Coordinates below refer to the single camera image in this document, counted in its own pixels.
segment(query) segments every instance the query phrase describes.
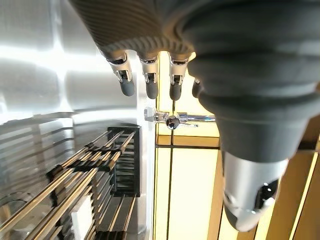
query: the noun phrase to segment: gray rubber fingertip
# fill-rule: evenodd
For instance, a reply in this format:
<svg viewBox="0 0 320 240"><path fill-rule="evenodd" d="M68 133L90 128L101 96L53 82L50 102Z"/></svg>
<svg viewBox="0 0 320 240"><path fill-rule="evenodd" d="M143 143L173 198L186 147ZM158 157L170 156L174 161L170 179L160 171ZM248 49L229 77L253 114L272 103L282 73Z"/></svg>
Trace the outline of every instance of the gray rubber fingertip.
<svg viewBox="0 0 320 240"><path fill-rule="evenodd" d="M194 96L197 99L200 94L200 91L201 91L200 83L193 82L192 96Z"/></svg>
<svg viewBox="0 0 320 240"><path fill-rule="evenodd" d="M169 95L170 98L174 101L177 101L181 97L181 86L177 82L174 83L174 85L170 84L170 91Z"/></svg>
<svg viewBox="0 0 320 240"><path fill-rule="evenodd" d="M146 95L148 96L148 98L150 99L156 99L158 97L158 83L154 83L149 82L149 83L145 83L145 90L146 90Z"/></svg>
<svg viewBox="0 0 320 240"><path fill-rule="evenodd" d="M135 94L135 84L133 80L131 81L123 80L123 82L120 82L120 87L123 94L128 97Z"/></svg>

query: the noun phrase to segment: chrome faucet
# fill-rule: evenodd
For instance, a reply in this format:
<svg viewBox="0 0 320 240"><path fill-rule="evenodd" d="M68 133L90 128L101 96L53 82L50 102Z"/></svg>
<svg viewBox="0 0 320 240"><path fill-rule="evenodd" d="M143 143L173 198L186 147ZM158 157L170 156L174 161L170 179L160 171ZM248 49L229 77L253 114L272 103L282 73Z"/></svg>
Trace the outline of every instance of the chrome faucet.
<svg viewBox="0 0 320 240"><path fill-rule="evenodd" d="M144 119L148 122L155 124L165 123L170 130L175 130L179 127L199 127L196 123L188 122L215 122L216 117L214 115L191 115L186 112L170 112L166 111L156 111L152 107L147 107L144 109Z"/></svg>

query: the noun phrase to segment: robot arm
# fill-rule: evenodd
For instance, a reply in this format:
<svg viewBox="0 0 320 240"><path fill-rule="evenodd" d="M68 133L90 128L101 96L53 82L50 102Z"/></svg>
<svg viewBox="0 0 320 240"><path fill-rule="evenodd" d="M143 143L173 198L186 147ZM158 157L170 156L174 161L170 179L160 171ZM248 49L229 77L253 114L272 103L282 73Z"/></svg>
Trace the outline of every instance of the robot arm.
<svg viewBox="0 0 320 240"><path fill-rule="evenodd" d="M219 129L227 217L235 229L250 230L275 200L288 159L309 119L320 112L315 90L320 80L320 4L307 0L71 3L107 59L127 49L137 52L151 98L158 90L150 84L158 78L148 65L155 62L149 60L159 51L170 53L170 96L178 100L187 59L196 52L188 63L189 73L197 79L192 94L214 114ZM120 83L122 79L132 89L129 67L120 69L109 62L115 65L112 69Z"/></svg>

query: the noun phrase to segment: white object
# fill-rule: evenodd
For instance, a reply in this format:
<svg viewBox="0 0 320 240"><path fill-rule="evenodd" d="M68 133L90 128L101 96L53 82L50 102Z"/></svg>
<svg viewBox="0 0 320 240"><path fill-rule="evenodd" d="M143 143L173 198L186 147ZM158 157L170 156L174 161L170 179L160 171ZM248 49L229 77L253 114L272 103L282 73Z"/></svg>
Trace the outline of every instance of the white object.
<svg viewBox="0 0 320 240"><path fill-rule="evenodd" d="M92 223L91 198L83 196L71 212L75 240L84 240Z"/></svg>

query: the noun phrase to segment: wire rack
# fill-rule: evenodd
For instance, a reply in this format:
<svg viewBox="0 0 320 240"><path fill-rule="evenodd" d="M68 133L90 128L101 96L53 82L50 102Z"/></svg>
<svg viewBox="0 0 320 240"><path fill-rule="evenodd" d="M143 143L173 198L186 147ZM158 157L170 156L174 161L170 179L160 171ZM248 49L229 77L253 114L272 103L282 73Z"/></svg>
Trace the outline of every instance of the wire rack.
<svg viewBox="0 0 320 240"><path fill-rule="evenodd" d="M0 226L0 234L49 198L51 210L25 239L74 239L72 210L89 197L92 219L84 239L127 239L136 198L140 197L140 127L109 127L45 176L49 184ZM114 201L118 204L112 209Z"/></svg>

